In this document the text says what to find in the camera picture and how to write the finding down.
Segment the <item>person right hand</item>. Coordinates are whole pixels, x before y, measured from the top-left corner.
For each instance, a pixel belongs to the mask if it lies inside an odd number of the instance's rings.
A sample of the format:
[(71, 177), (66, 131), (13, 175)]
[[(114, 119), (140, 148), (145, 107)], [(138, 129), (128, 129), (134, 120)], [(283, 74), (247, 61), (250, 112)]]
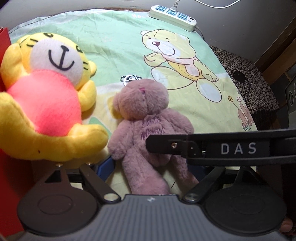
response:
[(289, 218), (285, 218), (280, 226), (280, 232), (281, 233), (288, 233), (293, 228), (293, 221)]

